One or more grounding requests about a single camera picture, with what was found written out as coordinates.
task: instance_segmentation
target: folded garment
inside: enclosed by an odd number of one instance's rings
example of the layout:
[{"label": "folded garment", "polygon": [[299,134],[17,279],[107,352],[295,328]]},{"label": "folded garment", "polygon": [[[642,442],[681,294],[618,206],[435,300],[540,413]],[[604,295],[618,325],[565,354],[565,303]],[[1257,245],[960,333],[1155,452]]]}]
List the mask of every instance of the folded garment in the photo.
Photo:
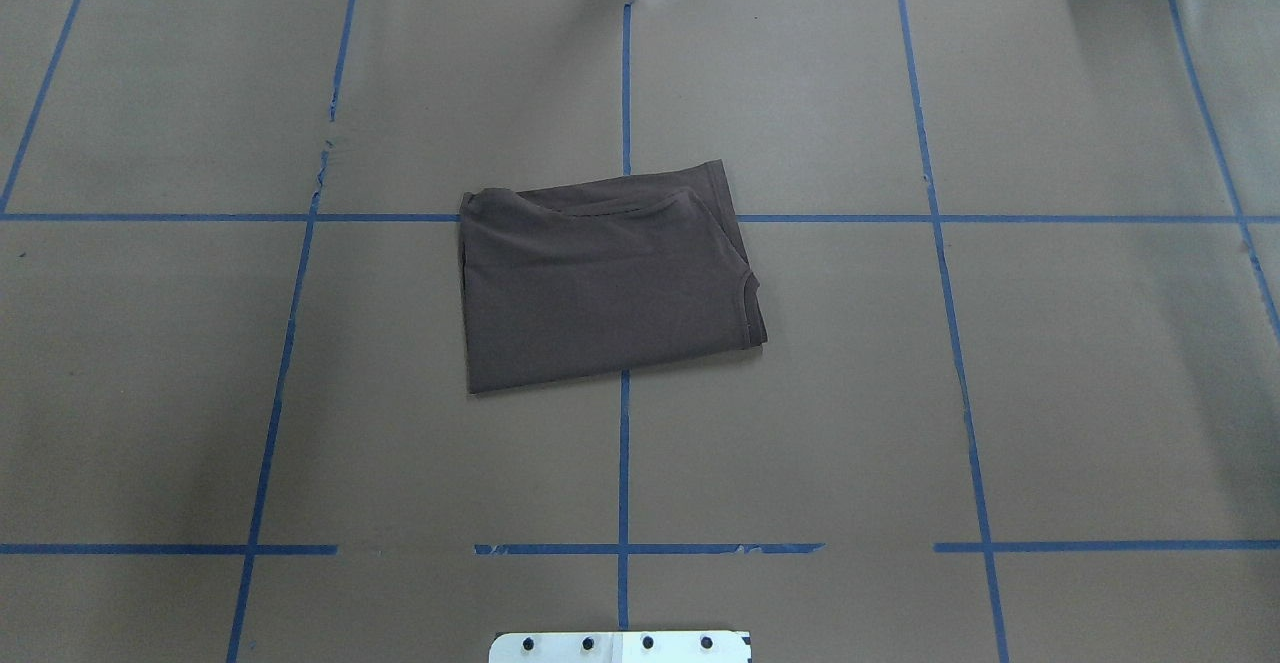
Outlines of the folded garment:
[{"label": "folded garment", "polygon": [[767,339],[721,161],[461,209],[471,393],[667,363]]}]

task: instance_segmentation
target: white metal bracket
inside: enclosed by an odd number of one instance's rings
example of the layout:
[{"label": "white metal bracket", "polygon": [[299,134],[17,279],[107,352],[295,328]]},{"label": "white metal bracket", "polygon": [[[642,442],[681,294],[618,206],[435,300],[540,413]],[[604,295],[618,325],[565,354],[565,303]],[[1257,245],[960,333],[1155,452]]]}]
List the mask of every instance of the white metal bracket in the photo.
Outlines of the white metal bracket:
[{"label": "white metal bracket", "polygon": [[489,663],[751,663],[739,631],[503,634]]}]

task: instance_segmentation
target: horizontal blue line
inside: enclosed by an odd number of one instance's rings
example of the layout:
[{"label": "horizontal blue line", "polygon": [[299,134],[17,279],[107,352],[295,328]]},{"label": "horizontal blue line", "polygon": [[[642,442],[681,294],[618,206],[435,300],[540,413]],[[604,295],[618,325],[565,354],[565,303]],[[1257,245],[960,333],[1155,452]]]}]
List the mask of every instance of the horizontal blue line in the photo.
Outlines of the horizontal blue line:
[{"label": "horizontal blue line", "polygon": [[732,553],[806,554],[824,543],[513,543],[476,545],[476,555],[723,555]]},{"label": "horizontal blue line", "polygon": [[[0,221],[306,221],[306,212],[0,212]],[[913,212],[742,212],[744,224],[927,224]],[[1039,216],[951,212],[945,224],[1238,224],[1234,216]],[[1275,225],[1280,216],[1244,216],[1245,224]],[[457,212],[320,212],[316,221],[458,221]]]},{"label": "horizontal blue line", "polygon": [[338,545],[0,543],[0,555],[337,555]]},{"label": "horizontal blue line", "polygon": [[1280,550],[1280,540],[1032,540],[936,543],[933,553],[1098,553],[1134,550]]}]

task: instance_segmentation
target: folded t-shirt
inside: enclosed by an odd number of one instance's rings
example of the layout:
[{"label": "folded t-shirt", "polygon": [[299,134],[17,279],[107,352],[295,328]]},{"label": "folded t-shirt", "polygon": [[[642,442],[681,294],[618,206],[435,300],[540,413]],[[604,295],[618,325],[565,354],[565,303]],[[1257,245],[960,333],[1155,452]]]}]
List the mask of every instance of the folded t-shirt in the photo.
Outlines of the folded t-shirt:
[{"label": "folded t-shirt", "polygon": [[764,343],[759,283],[719,161],[466,195],[471,393]]}]

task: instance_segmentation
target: dark gray cloth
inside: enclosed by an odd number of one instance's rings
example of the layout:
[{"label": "dark gray cloth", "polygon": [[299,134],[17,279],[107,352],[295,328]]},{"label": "dark gray cloth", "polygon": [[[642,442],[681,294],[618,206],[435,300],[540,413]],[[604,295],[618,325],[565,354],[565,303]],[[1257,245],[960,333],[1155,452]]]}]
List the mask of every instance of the dark gray cloth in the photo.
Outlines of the dark gray cloth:
[{"label": "dark gray cloth", "polygon": [[461,209],[471,393],[667,363],[767,339],[719,161]]}]

